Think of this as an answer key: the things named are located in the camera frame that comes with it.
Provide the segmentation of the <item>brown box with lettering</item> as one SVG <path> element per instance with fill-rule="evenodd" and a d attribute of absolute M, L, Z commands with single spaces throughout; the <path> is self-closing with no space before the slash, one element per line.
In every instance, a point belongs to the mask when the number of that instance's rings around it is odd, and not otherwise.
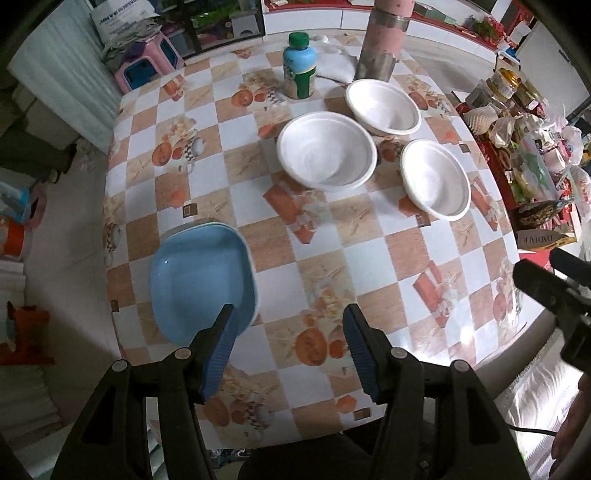
<path fill-rule="evenodd" d="M 554 230 L 526 229 L 517 232 L 517 246 L 528 252 L 552 250 L 575 243 L 576 238 Z"/>

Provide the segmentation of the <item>green cap drink bottle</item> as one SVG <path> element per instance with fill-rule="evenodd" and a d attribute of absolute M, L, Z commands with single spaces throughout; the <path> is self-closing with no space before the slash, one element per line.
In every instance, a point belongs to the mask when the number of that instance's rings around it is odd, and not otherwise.
<path fill-rule="evenodd" d="M 290 33 L 283 50 L 283 90 L 287 97 L 304 100 L 315 90 L 317 52 L 311 47 L 308 33 Z"/>

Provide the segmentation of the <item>pink plastic stool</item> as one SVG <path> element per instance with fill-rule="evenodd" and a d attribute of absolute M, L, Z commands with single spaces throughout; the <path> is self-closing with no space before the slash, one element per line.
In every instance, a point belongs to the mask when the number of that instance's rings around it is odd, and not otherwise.
<path fill-rule="evenodd" d="M 119 90 L 126 94 L 183 66 L 182 57 L 169 39 L 157 33 L 126 47 L 114 79 Z"/>

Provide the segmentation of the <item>pink steel thermos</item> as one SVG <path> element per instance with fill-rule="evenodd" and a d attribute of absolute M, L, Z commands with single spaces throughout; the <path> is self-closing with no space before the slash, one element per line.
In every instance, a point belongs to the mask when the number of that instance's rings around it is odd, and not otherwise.
<path fill-rule="evenodd" d="M 406 38 L 414 0 L 377 0 L 353 79 L 389 82 Z"/>

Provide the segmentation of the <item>green square plate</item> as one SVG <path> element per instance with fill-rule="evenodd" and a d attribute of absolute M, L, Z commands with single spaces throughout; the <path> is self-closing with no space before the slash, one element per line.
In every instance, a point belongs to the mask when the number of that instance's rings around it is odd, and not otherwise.
<path fill-rule="evenodd" d="M 215 227 L 215 226 L 224 227 L 224 228 L 232 230 L 232 231 L 236 230 L 235 227 L 233 227 L 229 224 L 226 224 L 224 222 L 218 222 L 218 221 L 193 222 L 193 223 L 185 223 L 182 225 L 178 225 L 172 229 L 165 231 L 164 233 L 162 233 L 160 235 L 160 239 L 161 240 L 167 239 L 173 235 L 179 234 L 179 233 L 186 231 L 186 230 L 191 230 L 191 229 L 201 228 L 201 227 Z"/>

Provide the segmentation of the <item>white folded cloth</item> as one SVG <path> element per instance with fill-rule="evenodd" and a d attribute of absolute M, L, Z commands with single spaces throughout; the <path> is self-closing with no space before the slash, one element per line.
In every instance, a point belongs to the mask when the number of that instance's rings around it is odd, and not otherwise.
<path fill-rule="evenodd" d="M 349 85 L 356 75 L 358 58 L 349 54 L 342 46 L 332 45 L 329 37 L 315 35 L 311 37 L 311 47 L 317 54 L 317 76 Z"/>

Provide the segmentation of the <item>red round tray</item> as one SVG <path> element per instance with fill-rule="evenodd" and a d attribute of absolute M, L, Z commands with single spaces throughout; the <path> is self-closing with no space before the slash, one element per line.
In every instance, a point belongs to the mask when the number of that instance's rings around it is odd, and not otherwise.
<path fill-rule="evenodd" d="M 491 106 L 499 119 L 475 136 L 476 144 L 500 190 L 516 241 L 517 232 L 526 229 L 554 230 L 578 241 L 584 179 L 571 162 L 566 139 L 536 113 Z M 456 110 L 463 119 L 474 108 L 463 102 Z"/>

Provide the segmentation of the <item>blue square plate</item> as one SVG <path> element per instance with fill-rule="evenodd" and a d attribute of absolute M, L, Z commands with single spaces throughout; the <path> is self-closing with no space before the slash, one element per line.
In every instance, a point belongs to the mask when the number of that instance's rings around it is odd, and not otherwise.
<path fill-rule="evenodd" d="M 149 288 L 155 322 L 178 346 L 211 327 L 224 304 L 235 306 L 238 333 L 259 310 L 249 247 L 237 230 L 224 227 L 195 228 L 165 239 L 151 262 Z"/>

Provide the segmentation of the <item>white printed bag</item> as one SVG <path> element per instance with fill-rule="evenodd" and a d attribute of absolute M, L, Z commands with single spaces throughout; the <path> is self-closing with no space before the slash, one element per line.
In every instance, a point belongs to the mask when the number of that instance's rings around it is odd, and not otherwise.
<path fill-rule="evenodd" d="M 157 16 L 148 0 L 107 0 L 90 11 L 91 20 L 103 44 L 113 40 L 130 25 Z"/>

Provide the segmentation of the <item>orange bucket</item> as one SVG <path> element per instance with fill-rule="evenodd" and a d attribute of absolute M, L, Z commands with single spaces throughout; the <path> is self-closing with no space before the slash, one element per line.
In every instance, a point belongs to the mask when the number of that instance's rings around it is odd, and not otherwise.
<path fill-rule="evenodd" d="M 23 260 L 30 251 L 32 233 L 16 220 L 2 216 L 0 219 L 0 254 L 11 260 Z"/>

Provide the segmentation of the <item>checkered patterned tablecloth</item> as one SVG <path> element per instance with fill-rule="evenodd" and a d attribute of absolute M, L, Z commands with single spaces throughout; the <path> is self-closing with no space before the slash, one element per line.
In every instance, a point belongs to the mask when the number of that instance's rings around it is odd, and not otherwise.
<path fill-rule="evenodd" d="M 148 275 L 163 236 L 188 223 L 228 224 L 245 239 L 259 312 L 236 340 L 221 389 L 197 411 L 205 443 L 252 448 L 339 432 L 379 418 L 342 336 L 342 311 L 418 358 L 477 364 L 523 327 L 510 267 L 516 241 L 476 141 L 410 55 L 393 83 L 417 103 L 418 137 L 465 169 L 473 201 L 460 220 L 421 217 L 398 157 L 378 144 L 363 186 L 342 193 L 298 185 L 276 138 L 291 119 L 346 112 L 345 90 L 318 79 L 308 100 L 280 100 L 283 41 L 211 55 L 121 99 L 103 203 L 107 295 L 123 356 L 163 359 L 173 343 L 156 325 Z"/>

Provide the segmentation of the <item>red small stool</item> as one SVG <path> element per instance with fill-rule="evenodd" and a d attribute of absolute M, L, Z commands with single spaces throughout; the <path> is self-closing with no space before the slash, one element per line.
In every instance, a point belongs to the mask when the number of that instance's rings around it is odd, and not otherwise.
<path fill-rule="evenodd" d="M 6 303 L 6 320 L 1 328 L 2 366 L 50 366 L 55 359 L 48 349 L 50 315 L 36 306 L 16 308 Z"/>

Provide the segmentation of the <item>gold lid glass jar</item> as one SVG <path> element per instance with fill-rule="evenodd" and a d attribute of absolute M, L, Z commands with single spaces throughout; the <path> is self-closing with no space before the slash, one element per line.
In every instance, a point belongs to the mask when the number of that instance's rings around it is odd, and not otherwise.
<path fill-rule="evenodd" d="M 512 70 L 500 68 L 487 79 L 489 88 L 505 100 L 511 99 L 521 85 L 521 78 Z"/>

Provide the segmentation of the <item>white foam wrapped fruit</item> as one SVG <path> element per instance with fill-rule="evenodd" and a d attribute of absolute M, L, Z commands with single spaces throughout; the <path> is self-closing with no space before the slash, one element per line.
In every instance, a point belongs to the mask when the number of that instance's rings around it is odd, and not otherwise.
<path fill-rule="evenodd" d="M 474 108 L 463 115 L 463 120 L 474 136 L 487 133 L 498 119 L 499 116 L 491 105 Z"/>

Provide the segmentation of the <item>white bowl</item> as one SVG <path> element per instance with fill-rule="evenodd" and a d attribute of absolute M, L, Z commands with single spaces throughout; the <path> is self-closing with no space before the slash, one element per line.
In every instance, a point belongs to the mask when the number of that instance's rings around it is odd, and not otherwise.
<path fill-rule="evenodd" d="M 370 134 L 348 116 L 318 111 L 290 120 L 276 141 L 283 170 L 311 189 L 355 189 L 372 177 L 378 150 Z"/>
<path fill-rule="evenodd" d="M 463 218 L 472 201 L 466 171 L 444 146 L 427 139 L 409 142 L 400 168 L 408 197 L 421 210 L 449 222 Z"/>
<path fill-rule="evenodd" d="M 422 125 L 420 110 L 400 88 L 375 79 L 353 81 L 346 88 L 346 104 L 356 121 L 377 136 L 405 136 Z"/>

